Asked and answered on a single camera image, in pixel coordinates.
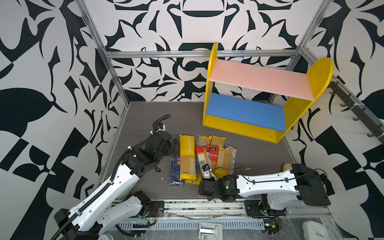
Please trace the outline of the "yellow spaghetti bag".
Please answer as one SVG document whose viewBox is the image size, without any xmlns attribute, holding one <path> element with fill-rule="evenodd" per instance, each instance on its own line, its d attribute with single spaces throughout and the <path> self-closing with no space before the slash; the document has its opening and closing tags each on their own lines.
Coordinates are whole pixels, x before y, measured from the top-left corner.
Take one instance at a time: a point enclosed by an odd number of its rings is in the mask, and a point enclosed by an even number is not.
<svg viewBox="0 0 384 240">
<path fill-rule="evenodd" d="M 210 145 L 212 141 L 212 136 L 201 136 L 199 135 L 198 140 L 197 140 L 197 146 L 198 147 L 206 147 L 207 145 Z"/>
<path fill-rule="evenodd" d="M 226 138 L 224 138 L 224 137 L 212 136 L 211 145 L 212 146 L 219 146 L 220 148 L 224 148 L 225 141 L 226 141 Z"/>
<path fill-rule="evenodd" d="M 213 174 L 216 176 L 217 179 L 231 174 L 231 162 L 232 152 L 222 147 L 219 147 L 216 166 L 214 167 L 213 171 Z"/>
<path fill-rule="evenodd" d="M 180 137 L 180 180 L 196 181 L 195 139 L 193 136 Z"/>
</svg>

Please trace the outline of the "black wall hook rail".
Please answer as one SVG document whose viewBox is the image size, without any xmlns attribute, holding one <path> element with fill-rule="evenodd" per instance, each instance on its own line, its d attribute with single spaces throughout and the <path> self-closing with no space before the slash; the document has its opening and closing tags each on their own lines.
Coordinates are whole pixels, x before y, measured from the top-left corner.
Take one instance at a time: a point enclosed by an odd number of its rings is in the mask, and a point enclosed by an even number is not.
<svg viewBox="0 0 384 240">
<path fill-rule="evenodd" d="M 347 108 L 355 114 L 356 117 L 353 120 L 362 122 L 371 132 L 367 136 L 376 138 L 383 145 L 384 123 L 340 80 L 332 80 L 329 87 L 332 89 L 331 95 L 337 95 L 342 100 L 341 107 Z"/>
</svg>

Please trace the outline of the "aluminium cage frame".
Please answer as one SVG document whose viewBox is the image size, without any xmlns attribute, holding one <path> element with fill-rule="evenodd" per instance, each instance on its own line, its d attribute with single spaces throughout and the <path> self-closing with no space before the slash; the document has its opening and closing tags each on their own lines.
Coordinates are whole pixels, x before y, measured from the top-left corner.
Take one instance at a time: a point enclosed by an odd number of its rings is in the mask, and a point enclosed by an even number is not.
<svg viewBox="0 0 384 240">
<path fill-rule="evenodd" d="M 293 160 L 327 175 L 331 194 L 384 192 L 384 146 L 327 88 L 279 143 L 204 127 L 212 46 L 220 59 L 307 73 L 317 60 L 384 123 L 383 1 L 83 1 L 113 79 L 133 103 L 127 139 L 144 132 L 159 106 L 168 131 L 227 138 L 235 174 L 268 175 Z"/>
</svg>

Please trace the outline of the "small red spaghetti bag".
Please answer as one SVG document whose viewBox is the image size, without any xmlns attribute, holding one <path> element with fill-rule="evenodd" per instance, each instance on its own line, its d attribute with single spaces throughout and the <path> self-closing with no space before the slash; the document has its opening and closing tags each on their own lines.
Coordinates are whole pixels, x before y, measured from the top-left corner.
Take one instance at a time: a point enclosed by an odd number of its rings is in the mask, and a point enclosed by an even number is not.
<svg viewBox="0 0 384 240">
<path fill-rule="evenodd" d="M 195 147 L 195 150 L 196 150 L 196 155 L 197 155 L 198 162 L 199 162 L 201 179 L 203 179 L 202 166 L 204 164 L 208 164 L 210 166 L 210 161 L 209 161 L 205 147 L 204 148 L 203 147 Z"/>
</svg>

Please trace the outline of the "long red spaghetti bag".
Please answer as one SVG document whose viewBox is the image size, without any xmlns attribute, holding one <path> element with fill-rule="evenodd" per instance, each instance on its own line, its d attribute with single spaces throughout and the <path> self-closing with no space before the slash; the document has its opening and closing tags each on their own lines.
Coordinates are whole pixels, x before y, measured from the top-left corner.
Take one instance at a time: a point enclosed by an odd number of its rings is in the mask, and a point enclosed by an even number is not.
<svg viewBox="0 0 384 240">
<path fill-rule="evenodd" d="M 220 147 L 213 146 L 213 145 L 206 145 L 205 149 L 207 151 L 207 155 L 210 161 L 210 167 L 213 170 L 217 166 L 217 158 L 218 158 Z"/>
</svg>

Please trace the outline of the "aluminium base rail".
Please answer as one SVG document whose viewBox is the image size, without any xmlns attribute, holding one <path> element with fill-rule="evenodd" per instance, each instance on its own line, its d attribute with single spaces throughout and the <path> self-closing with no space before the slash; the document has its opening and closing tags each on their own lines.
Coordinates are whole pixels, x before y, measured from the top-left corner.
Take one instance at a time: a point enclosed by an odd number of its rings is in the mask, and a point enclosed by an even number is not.
<svg viewBox="0 0 384 240">
<path fill-rule="evenodd" d="M 164 202 L 162 212 L 166 217 L 180 218 L 246 218 L 244 199 L 234 203 L 206 199 L 154 199 Z M 280 217 L 288 218 L 330 218 L 332 215 L 326 207 L 287 207 Z"/>
</svg>

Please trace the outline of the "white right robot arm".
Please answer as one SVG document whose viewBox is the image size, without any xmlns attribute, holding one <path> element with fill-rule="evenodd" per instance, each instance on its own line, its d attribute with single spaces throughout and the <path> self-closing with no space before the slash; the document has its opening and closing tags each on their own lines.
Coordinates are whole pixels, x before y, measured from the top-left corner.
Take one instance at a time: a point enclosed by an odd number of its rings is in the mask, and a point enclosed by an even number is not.
<svg viewBox="0 0 384 240">
<path fill-rule="evenodd" d="M 276 174 L 261 176 L 225 175 L 217 178 L 211 169 L 203 174 L 199 195 L 209 201 L 225 203 L 245 199 L 248 216 L 276 218 L 284 215 L 287 207 L 303 203 L 310 207 L 331 204 L 325 188 L 326 175 L 302 164 Z"/>
</svg>

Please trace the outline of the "yellow pink blue shelf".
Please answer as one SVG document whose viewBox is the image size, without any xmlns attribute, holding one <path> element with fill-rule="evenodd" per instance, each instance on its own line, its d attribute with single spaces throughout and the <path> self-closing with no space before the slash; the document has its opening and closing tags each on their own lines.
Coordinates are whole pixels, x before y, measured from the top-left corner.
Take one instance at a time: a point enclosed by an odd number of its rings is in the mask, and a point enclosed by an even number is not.
<svg viewBox="0 0 384 240">
<path fill-rule="evenodd" d="M 221 60 L 215 42 L 202 124 L 279 143 L 325 92 L 334 67 L 330 58 L 317 60 L 307 73 Z"/>
</svg>

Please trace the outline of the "white latch bracket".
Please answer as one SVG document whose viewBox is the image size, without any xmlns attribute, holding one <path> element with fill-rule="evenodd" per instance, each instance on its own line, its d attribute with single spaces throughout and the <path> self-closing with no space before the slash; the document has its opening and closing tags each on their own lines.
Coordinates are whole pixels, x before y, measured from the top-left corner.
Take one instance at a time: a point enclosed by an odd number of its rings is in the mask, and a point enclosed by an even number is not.
<svg viewBox="0 0 384 240">
<path fill-rule="evenodd" d="M 217 223 L 199 222 L 199 240 L 222 240 L 223 226 Z"/>
</svg>

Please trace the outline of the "yellow spaghetti bag back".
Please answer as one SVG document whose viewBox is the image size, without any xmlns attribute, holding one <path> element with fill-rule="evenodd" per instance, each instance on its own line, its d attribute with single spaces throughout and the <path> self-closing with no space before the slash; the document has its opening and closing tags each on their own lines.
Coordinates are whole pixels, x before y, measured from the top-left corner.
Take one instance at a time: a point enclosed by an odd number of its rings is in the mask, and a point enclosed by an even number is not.
<svg viewBox="0 0 384 240">
<path fill-rule="evenodd" d="M 226 141 L 226 138 L 224 138 L 224 137 L 212 136 L 211 145 L 212 146 L 219 146 L 220 148 L 224 148 L 225 141 Z"/>
</svg>

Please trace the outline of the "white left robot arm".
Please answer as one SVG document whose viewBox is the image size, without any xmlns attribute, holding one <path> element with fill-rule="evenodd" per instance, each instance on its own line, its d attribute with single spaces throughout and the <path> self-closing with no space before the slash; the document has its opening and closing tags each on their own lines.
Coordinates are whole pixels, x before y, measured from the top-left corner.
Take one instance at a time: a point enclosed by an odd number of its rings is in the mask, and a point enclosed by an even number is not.
<svg viewBox="0 0 384 240">
<path fill-rule="evenodd" d="M 164 131 L 152 133 L 142 143 L 128 147 L 112 175 L 92 194 L 71 209 L 61 209 L 55 214 L 59 229 L 52 239 L 97 240 L 126 218 L 146 216 L 152 201 L 143 191 L 131 194 L 117 205 L 113 202 L 128 194 L 145 173 L 159 172 L 160 161 L 173 155 L 176 148 L 177 139 Z"/>
</svg>

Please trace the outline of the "white clock right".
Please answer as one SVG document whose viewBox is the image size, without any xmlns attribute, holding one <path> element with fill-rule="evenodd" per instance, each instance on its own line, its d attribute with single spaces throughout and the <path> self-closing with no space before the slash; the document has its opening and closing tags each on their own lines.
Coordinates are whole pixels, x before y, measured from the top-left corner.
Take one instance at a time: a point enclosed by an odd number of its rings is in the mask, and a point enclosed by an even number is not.
<svg viewBox="0 0 384 240">
<path fill-rule="evenodd" d="M 326 227 L 318 222 L 305 221 L 302 224 L 305 240 L 329 240 Z"/>
</svg>

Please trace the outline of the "yellow spaghetti bag front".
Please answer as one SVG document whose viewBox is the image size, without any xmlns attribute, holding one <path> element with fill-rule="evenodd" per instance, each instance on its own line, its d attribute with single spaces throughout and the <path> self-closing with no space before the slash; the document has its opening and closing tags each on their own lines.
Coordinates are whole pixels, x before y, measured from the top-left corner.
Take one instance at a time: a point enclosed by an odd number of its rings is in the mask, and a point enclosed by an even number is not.
<svg viewBox="0 0 384 240">
<path fill-rule="evenodd" d="M 216 176 L 217 179 L 231 174 L 231 162 L 232 152 L 222 147 L 219 147 L 216 166 L 214 167 L 213 171 L 213 174 Z"/>
</svg>

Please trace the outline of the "clear white label spaghetti bag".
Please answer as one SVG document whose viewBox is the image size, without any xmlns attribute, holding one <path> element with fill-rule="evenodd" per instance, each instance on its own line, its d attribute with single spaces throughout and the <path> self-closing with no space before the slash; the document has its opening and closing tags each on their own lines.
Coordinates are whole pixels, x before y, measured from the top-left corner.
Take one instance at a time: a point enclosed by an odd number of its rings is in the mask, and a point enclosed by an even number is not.
<svg viewBox="0 0 384 240">
<path fill-rule="evenodd" d="M 236 156 L 237 156 L 237 148 L 230 146 L 230 145 L 225 145 L 225 149 L 231 152 L 231 165 L 230 165 L 230 175 L 234 174 L 235 170 L 235 163 L 236 163 Z"/>
</svg>

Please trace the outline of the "blue Barilla pasta box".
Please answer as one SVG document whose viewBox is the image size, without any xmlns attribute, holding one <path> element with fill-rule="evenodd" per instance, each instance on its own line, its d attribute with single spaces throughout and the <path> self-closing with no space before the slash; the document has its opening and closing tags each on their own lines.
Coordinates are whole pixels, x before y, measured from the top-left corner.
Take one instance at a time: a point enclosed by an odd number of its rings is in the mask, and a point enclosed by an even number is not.
<svg viewBox="0 0 384 240">
<path fill-rule="evenodd" d="M 196 169 L 198 175 L 198 162 L 195 151 L 195 159 L 196 159 Z M 174 149 L 174 153 L 171 156 L 171 174 L 170 174 L 170 184 L 171 186 L 183 186 L 185 183 L 196 184 L 196 181 L 188 181 L 188 180 L 180 180 L 180 150 Z"/>
</svg>

